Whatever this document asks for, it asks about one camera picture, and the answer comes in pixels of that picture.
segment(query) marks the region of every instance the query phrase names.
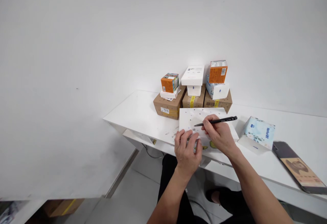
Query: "white box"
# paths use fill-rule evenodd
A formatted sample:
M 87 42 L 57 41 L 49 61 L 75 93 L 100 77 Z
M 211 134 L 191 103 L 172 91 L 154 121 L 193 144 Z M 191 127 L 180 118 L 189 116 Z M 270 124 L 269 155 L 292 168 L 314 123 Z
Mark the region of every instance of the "white box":
M 183 77 L 182 85 L 185 86 L 201 86 L 203 84 L 204 65 L 190 65 Z
M 257 155 L 271 151 L 274 142 L 275 125 L 256 117 L 250 117 L 244 125 L 238 143 Z
M 179 131 L 184 129 L 185 131 L 193 130 L 193 133 L 199 133 L 199 139 L 202 142 L 203 152 L 220 152 L 210 139 L 205 134 L 204 130 L 201 130 L 201 126 L 194 127 L 195 124 L 202 123 L 204 118 L 208 115 L 216 114 L 219 118 L 228 117 L 223 107 L 218 108 L 180 108 L 180 126 Z M 231 122 L 226 122 L 231 130 L 234 141 L 238 140 L 238 135 Z
M 211 84 L 209 83 L 209 75 L 207 75 L 206 88 L 213 100 L 224 99 L 228 96 L 229 83 Z
M 187 86 L 188 96 L 200 96 L 202 86 Z
M 168 93 L 168 92 L 164 92 L 161 91 L 160 92 L 160 97 L 161 98 L 167 98 L 167 99 L 176 99 L 178 93 L 180 92 L 180 85 L 175 89 L 175 91 L 173 93 Z

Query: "barcode label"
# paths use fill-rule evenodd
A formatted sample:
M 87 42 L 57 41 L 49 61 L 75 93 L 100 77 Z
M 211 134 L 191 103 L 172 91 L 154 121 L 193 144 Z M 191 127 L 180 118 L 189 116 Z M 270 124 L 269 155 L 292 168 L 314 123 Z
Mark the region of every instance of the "barcode label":
M 221 69 L 221 75 L 224 76 L 226 73 L 226 68 Z
M 161 111 L 162 111 L 162 112 L 165 112 L 165 113 L 167 113 L 167 114 L 169 114 L 169 110 L 166 109 L 166 108 L 161 107 Z

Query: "right hand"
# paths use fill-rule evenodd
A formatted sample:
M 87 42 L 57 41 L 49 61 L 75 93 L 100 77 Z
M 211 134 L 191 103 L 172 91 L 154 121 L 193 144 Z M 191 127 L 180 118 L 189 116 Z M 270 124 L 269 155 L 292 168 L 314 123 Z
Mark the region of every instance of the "right hand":
M 220 122 L 211 124 L 209 121 L 218 120 L 219 117 L 212 114 L 207 116 L 203 120 L 202 130 L 204 130 L 205 134 L 208 134 L 215 144 L 215 146 L 227 157 L 231 157 L 236 154 L 239 149 L 236 146 L 234 139 L 232 137 L 231 130 L 227 123 Z

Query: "hand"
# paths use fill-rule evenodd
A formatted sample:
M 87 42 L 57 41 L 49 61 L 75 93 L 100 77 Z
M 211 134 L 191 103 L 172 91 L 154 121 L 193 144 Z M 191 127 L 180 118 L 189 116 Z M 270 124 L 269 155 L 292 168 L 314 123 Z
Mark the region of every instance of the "hand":
M 214 114 L 207 116 L 203 120 L 204 125 L 201 129 L 205 130 L 205 134 L 210 136 L 212 142 L 222 153 L 224 153 L 227 157 L 231 157 L 235 153 L 238 153 L 239 149 L 234 142 L 231 130 L 227 123 L 220 122 L 211 124 L 209 122 L 218 119 L 219 117 Z
M 175 154 L 177 158 L 177 171 L 187 182 L 191 179 L 194 172 L 197 170 L 202 159 L 202 143 L 198 139 L 196 152 L 193 152 L 195 140 L 199 133 L 195 133 L 190 138 L 188 144 L 187 138 L 193 133 L 192 130 L 185 132 L 184 130 L 177 131 L 175 137 Z

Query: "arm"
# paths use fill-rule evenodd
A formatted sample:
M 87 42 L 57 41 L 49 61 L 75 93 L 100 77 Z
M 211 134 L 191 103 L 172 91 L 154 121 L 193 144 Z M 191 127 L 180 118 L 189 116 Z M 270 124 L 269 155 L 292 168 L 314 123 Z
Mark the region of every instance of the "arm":
M 198 133 L 192 135 L 187 144 L 187 138 L 193 133 L 192 130 L 184 130 L 176 133 L 175 154 L 177 166 L 168 186 L 163 192 L 147 224 L 176 223 L 178 210 L 184 190 L 193 173 L 198 168 L 202 158 L 202 144 L 198 140 L 196 153 L 193 152 Z
M 216 119 L 219 119 L 216 115 L 206 117 L 202 130 L 209 134 L 215 146 L 231 161 L 241 184 L 244 199 L 255 222 L 258 224 L 293 224 L 279 201 L 236 146 L 228 124 L 212 125 L 209 122 Z

